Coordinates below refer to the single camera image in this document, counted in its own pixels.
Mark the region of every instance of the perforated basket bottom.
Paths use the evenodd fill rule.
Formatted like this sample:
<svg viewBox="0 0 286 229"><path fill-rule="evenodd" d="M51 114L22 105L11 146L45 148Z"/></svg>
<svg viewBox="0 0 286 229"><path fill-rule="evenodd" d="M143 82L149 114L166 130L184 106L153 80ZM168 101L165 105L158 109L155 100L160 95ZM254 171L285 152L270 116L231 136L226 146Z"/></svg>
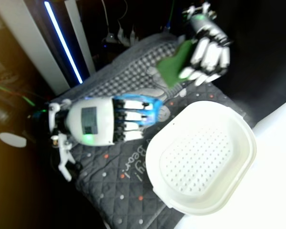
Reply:
<svg viewBox="0 0 286 229"><path fill-rule="evenodd" d="M233 152L228 133L203 127L174 141L160 159L166 183L179 193L201 195L225 166Z"/></svg>

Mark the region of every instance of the blue light strip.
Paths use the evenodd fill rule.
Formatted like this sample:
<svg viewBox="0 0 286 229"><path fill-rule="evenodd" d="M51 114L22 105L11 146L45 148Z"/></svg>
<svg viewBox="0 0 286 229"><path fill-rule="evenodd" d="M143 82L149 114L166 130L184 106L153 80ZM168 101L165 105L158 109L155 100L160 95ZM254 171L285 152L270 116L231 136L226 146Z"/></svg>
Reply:
<svg viewBox="0 0 286 229"><path fill-rule="evenodd" d="M60 30L60 28L59 28L59 26L58 26L58 23L57 23L57 21L56 21L56 18L55 18L55 16L54 16L53 11L52 11L51 5L50 5L49 2L47 2L47 1L44 2L44 5L45 5L46 8L47 8L48 14L49 14L49 16L50 16L50 18L51 18L51 20L52 20L52 23L53 23L54 28L55 28L55 30L56 30L56 32L57 32L57 35L58 35L59 39L61 40L61 44L62 44L62 46L63 46L63 48L64 48L64 50L65 50L65 52L66 52L66 54L67 54L67 56L68 56L68 58L69 58L70 64L72 65L72 68L73 68L73 70L74 70L74 72L75 72L75 75L76 75L78 81L79 81L80 83L82 83L82 78L81 78L81 76L80 76L80 73L79 73L78 70L77 70L77 67L76 67L76 65L75 65L75 63L74 63L74 60L73 60L72 56L71 56L71 53L70 53L69 48L68 48L68 46L67 46L67 44L66 44L66 41L65 41L65 39L63 38L63 35L62 35L62 33L61 33L61 30Z"/></svg>

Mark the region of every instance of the green cloth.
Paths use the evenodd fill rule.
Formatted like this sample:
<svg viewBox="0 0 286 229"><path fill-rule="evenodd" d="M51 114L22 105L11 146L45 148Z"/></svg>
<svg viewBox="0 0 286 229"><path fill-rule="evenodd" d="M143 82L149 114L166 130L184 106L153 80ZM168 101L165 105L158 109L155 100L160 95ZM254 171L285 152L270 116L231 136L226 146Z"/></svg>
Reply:
<svg viewBox="0 0 286 229"><path fill-rule="evenodd" d="M194 44L192 41L185 41L180 44L173 56L158 62L156 68L169 88L187 80L179 79L179 74L191 58Z"/></svg>

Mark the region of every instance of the green cable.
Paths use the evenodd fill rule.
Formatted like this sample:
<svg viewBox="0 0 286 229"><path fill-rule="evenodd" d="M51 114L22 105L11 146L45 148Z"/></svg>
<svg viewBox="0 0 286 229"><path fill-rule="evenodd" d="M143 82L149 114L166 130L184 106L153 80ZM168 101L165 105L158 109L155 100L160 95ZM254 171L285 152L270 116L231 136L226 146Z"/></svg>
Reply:
<svg viewBox="0 0 286 229"><path fill-rule="evenodd" d="M5 87L2 87L2 86L0 86L0 89L1 90L3 90L3 91L5 91L5 92L12 92L12 91L10 91L9 89L7 89L7 88L5 88ZM33 102L33 101L31 101L30 99L28 99L27 97L25 97L24 95L23 96L21 96L29 105L31 105L31 106L36 106L36 104Z"/></svg>
<svg viewBox="0 0 286 229"><path fill-rule="evenodd" d="M171 8L171 15L170 15L170 18L169 18L169 22L171 22L172 20L172 17L173 17L173 10L174 10L174 5L175 5L175 0L173 0L173 3L172 3L172 8Z"/></svg>

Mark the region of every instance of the dark background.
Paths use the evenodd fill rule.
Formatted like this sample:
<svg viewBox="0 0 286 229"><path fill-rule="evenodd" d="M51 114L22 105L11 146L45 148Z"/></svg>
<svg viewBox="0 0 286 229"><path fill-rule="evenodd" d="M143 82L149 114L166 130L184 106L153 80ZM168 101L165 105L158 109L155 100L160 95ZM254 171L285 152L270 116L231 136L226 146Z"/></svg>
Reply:
<svg viewBox="0 0 286 229"><path fill-rule="evenodd" d="M124 1L104 1L110 32L116 33L117 19L124 14ZM129 34L133 26L140 39L162 31L169 17L171 0L127 2L128 13L121 20L125 34ZM177 35L183 31L180 15L188 2L175 2L171 32ZM54 10L61 11L61 17L65 17L61 2L53 4L56 4ZM92 55L101 55L104 52L102 39L107 35L102 2L81 0L78 4ZM218 14L216 22L234 41L229 72L215 85L259 121L286 102L286 1L213 0L211 4ZM35 8L35 11L38 15L43 9ZM70 22L64 21L68 31ZM59 47L53 52L59 53ZM28 95L37 105L54 97L8 29L0 30L0 60L20 76L14 87L25 88L44 98ZM68 71L67 66L60 67ZM32 108L18 96L0 91L2 104L8 107L10 119L0 123L0 132L23 134ZM29 142L25 149L15 149L0 141L0 229L83 228L89 224L85 220L93 222L91 227L102 228L91 204L73 184L67 184L51 168L51 152L43 147Z"/></svg>

